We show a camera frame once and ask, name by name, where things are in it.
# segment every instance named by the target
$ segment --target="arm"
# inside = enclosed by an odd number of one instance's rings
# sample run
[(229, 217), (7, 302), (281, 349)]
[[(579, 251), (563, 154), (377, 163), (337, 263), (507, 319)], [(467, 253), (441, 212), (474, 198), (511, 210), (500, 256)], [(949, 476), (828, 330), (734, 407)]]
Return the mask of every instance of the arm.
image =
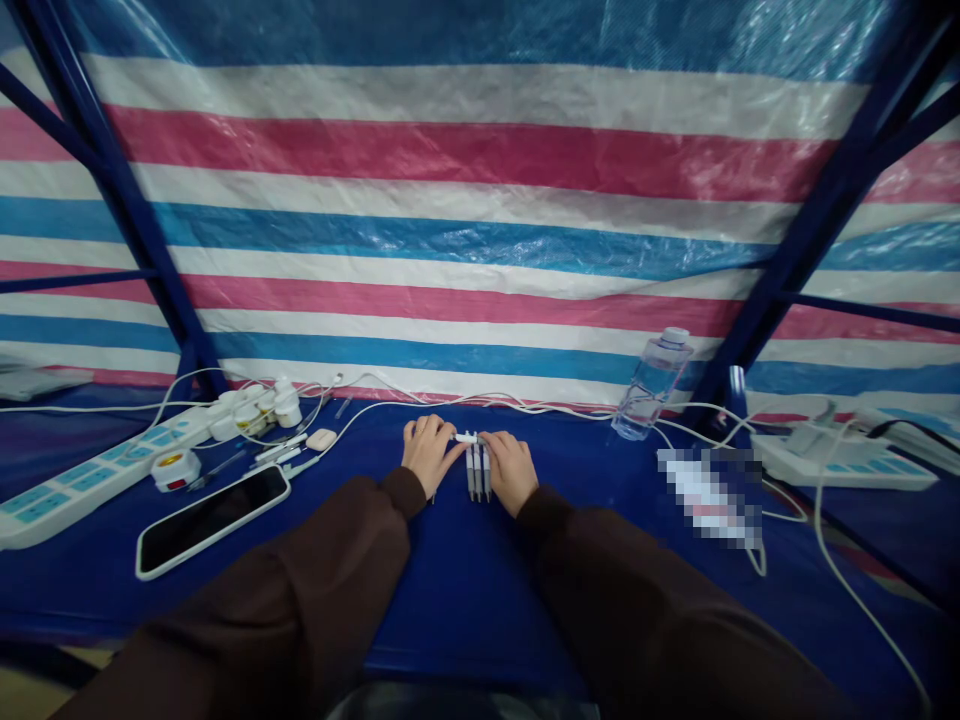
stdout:
[(484, 437), (493, 488), (536, 545), (537, 584), (605, 716), (851, 714), (816, 667), (682, 558), (611, 510), (538, 487), (526, 443)]
[(381, 485), (353, 478), (144, 625), (56, 720), (319, 717), (359, 677), (410, 555), (407, 522), (463, 451), (444, 456), (449, 423), (418, 423)]

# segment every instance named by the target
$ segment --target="bottle cap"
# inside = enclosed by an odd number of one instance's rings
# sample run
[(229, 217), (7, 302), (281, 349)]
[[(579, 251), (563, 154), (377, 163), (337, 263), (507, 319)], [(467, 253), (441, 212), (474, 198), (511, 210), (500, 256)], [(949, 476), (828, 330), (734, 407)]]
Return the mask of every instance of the bottle cap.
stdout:
[(690, 337), (690, 331), (683, 328), (667, 328), (661, 337), (667, 342), (685, 343)]

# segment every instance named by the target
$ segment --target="black phone screen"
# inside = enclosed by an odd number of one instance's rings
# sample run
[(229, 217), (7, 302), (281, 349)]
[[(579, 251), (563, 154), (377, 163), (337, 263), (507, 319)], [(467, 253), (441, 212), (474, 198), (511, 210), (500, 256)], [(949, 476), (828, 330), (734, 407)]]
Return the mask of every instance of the black phone screen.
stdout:
[(156, 570), (211, 535), (283, 495), (287, 481), (268, 467), (149, 528), (140, 545), (140, 572)]

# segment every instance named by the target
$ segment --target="white stripe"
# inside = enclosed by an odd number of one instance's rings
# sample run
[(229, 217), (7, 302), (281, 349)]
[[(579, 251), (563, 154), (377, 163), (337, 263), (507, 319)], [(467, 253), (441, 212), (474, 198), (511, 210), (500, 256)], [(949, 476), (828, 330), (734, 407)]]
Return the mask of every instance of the white stripe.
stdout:
[(807, 295), (861, 303), (960, 303), (960, 273), (817, 270), (807, 281)]
[(723, 270), (659, 282), (503, 265), (347, 255), (171, 247), (181, 273), (297, 278), (327, 282), (487, 290), (539, 297), (588, 299), (622, 293), (742, 299), (759, 270)]
[(137, 269), (137, 263), (125, 243), (55, 240), (17, 235), (0, 235), (0, 260), (81, 265), (111, 270)]
[[(507, 345), (557, 350), (588, 350), (639, 356), (660, 333), (609, 328), (526, 323), (447, 322), (266, 310), (200, 310), (208, 332), (255, 332), (292, 335), (378, 338), (442, 345)], [(694, 359), (713, 356), (716, 338), (692, 338)]]
[(910, 369), (960, 363), (960, 345), (849, 338), (768, 340), (757, 362), (813, 363), (876, 370)]
[[(625, 388), (624, 385), (587, 380), (522, 375), (485, 375), (374, 365), (310, 363), (294, 360), (231, 358), (223, 360), (221, 364), (227, 370), (241, 372), (249, 377), (285, 375), (296, 382), (319, 382), (327, 385), (338, 372), (343, 373), (345, 382), (350, 382), (365, 372), (377, 372), (390, 382), (410, 392), (459, 396), (496, 391), (508, 392), (525, 400), (553, 400), (555, 402), (616, 404), (620, 401), (620, 396), (623, 395)], [(382, 384), (371, 378), (364, 378), (356, 387), (384, 388)], [(686, 398), (689, 393), (676, 393), (676, 395)]]
[(881, 390), (865, 392), (857, 397), (850, 395), (778, 395), (775, 393), (747, 392), (750, 413), (795, 414), (816, 417), (827, 408), (827, 399), (837, 403), (837, 412), (849, 413), (860, 407), (899, 408), (932, 412), (954, 412), (960, 395), (935, 393), (907, 393)]
[(176, 373), (180, 356), (159, 350), (99, 348), (90, 345), (0, 342), (0, 353), (13, 355), (37, 366), (70, 365), (100, 370)]
[[(26, 47), (20, 45), (3, 53), (0, 55), (0, 63), (3, 63), (7, 70), (12, 72), (17, 80), (26, 85), (38, 98), (46, 102), (53, 100), (50, 91), (47, 89), (47, 84), (43, 81), (43, 77), (37, 70), (33, 58), (30, 57), (30, 51)], [(13, 107), (13, 103), (6, 95), (0, 93), (0, 108), (3, 107)]]
[(54, 200), (101, 200), (93, 176), (76, 161), (0, 161), (0, 195)]
[(250, 118), (840, 137), (866, 86), (582, 65), (193, 67), (85, 55), (104, 102)]
[[(797, 206), (634, 198), (556, 188), (453, 182), (393, 182), (135, 164), (154, 202), (244, 210), (500, 222), (697, 240), (772, 243)], [(100, 200), (79, 163), (0, 162), (0, 195)], [(960, 220), (960, 206), (882, 204), (858, 208), (841, 240), (909, 222)]]
[(0, 314), (61, 317), (78, 320), (110, 320), (166, 327), (167, 321), (156, 305), (103, 298), (43, 293), (0, 295)]

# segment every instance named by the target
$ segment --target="round white object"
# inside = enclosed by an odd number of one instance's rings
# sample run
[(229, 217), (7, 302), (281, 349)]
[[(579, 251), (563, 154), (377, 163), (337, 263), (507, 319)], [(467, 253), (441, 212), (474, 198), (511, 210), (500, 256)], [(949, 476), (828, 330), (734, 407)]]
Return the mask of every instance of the round white object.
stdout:
[(690, 337), (690, 331), (683, 328), (667, 328), (661, 337), (667, 342), (685, 343)]
[(171, 450), (157, 456), (150, 474), (160, 492), (181, 490), (200, 477), (200, 458), (186, 448)]

